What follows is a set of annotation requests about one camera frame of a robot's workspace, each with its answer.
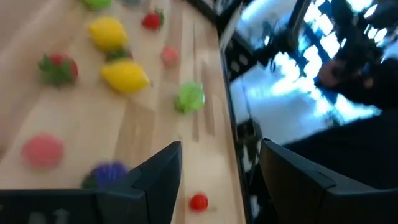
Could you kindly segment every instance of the toy fruit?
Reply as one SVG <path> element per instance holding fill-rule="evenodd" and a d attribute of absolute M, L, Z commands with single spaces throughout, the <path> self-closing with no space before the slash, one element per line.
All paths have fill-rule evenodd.
<path fill-rule="evenodd" d="M 63 143 L 49 134 L 39 134 L 25 143 L 21 156 L 34 169 L 53 168 L 63 157 Z"/>
<path fill-rule="evenodd" d="M 207 196 L 203 193 L 195 194 L 189 201 L 189 207 L 196 212 L 202 212 L 206 210 L 208 206 L 209 201 Z"/>
<path fill-rule="evenodd" d="M 175 109 L 188 113 L 205 105 L 205 92 L 201 84 L 185 83 L 180 87 Z"/>
<path fill-rule="evenodd" d="M 122 93 L 141 90 L 150 83 L 142 67 L 129 59 L 119 59 L 104 65 L 101 76 Z"/>
<path fill-rule="evenodd" d="M 81 183 L 83 189 L 107 187 L 116 180 L 122 179 L 128 173 L 127 167 L 121 162 L 109 162 L 98 165 Z"/>
<path fill-rule="evenodd" d="M 83 2 L 91 10 L 104 9 L 112 4 L 112 0 L 83 0 Z"/>
<path fill-rule="evenodd" d="M 64 54 L 44 55 L 39 62 L 39 68 L 43 81 L 57 87 L 73 84 L 78 77 L 76 62 Z"/>
<path fill-rule="evenodd" d="M 164 23 L 164 15 L 161 10 L 156 9 L 153 12 L 149 12 L 144 19 L 141 21 L 141 24 L 150 30 L 159 30 Z"/>
<path fill-rule="evenodd" d="M 117 50 L 111 50 L 106 53 L 106 61 L 110 62 L 113 60 L 118 60 L 121 58 L 131 58 L 132 59 L 132 53 L 130 50 L 127 49 L 117 49 Z"/>
<path fill-rule="evenodd" d="M 118 50 L 129 42 L 123 25 L 113 17 L 101 17 L 95 20 L 88 30 L 94 43 L 102 50 Z"/>
<path fill-rule="evenodd" d="M 164 47 L 162 51 L 162 60 L 167 67 L 175 65 L 178 61 L 178 51 L 171 47 Z"/>

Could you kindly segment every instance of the yellow lemon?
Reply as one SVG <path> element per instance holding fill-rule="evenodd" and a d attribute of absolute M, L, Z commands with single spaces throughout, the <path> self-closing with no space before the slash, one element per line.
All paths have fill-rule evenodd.
<path fill-rule="evenodd" d="M 115 90 L 122 93 L 141 90 L 149 84 L 149 79 L 142 67 L 129 59 L 121 59 L 104 65 L 101 76 Z"/>
<path fill-rule="evenodd" d="M 113 17 L 101 17 L 92 22 L 88 31 L 102 50 L 117 50 L 128 44 L 129 36 L 123 25 Z"/>

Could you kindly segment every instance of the pink ball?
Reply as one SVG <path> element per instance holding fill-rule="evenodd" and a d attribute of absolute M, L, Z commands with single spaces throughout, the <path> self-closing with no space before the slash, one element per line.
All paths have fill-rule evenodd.
<path fill-rule="evenodd" d="M 170 67 L 178 62 L 178 51 L 171 47 L 164 47 L 162 60 L 165 66 Z"/>
<path fill-rule="evenodd" d="M 39 134 L 25 143 L 21 155 L 33 168 L 53 168 L 63 157 L 63 142 L 50 134 Z"/>

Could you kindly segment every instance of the red strawberry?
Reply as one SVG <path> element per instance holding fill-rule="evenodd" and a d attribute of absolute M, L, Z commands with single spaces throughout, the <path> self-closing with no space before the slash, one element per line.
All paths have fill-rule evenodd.
<path fill-rule="evenodd" d="M 159 10 L 155 10 L 154 12 L 148 13 L 141 24 L 151 30 L 158 30 L 163 26 L 164 16 L 163 12 Z"/>
<path fill-rule="evenodd" d="M 78 77 L 76 62 L 64 54 L 44 55 L 39 68 L 42 71 L 44 82 L 57 87 L 74 83 Z"/>

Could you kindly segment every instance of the wooden table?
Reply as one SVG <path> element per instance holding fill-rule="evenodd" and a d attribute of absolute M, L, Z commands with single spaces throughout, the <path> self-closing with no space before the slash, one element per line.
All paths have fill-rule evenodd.
<path fill-rule="evenodd" d="M 199 12 L 181 0 L 151 0 L 134 9 L 116 3 L 101 12 L 88 12 L 73 0 L 28 1 L 26 8 L 0 1 L 10 15 L 10 21 L 1 21 L 8 35 L 0 39 L 1 189 L 77 188 L 101 161 L 134 167 L 179 140 L 183 174 L 173 223 L 245 222 L 218 38 Z M 160 32 L 141 27 L 144 13 L 155 7 L 165 13 Z M 98 75 L 104 54 L 86 28 L 100 15 L 125 25 L 134 58 L 152 86 L 126 96 L 105 85 Z M 178 66 L 163 67 L 165 45 L 180 49 Z M 76 86 L 57 90 L 39 83 L 37 62 L 45 52 L 66 52 L 76 60 Z M 203 84 L 206 105 L 183 115 L 173 101 L 179 85 L 192 81 Z M 37 172 L 23 164 L 20 152 L 42 132 L 61 138 L 66 154 L 57 169 Z M 215 209 L 190 212 L 187 202 L 195 192 L 205 192 Z"/>

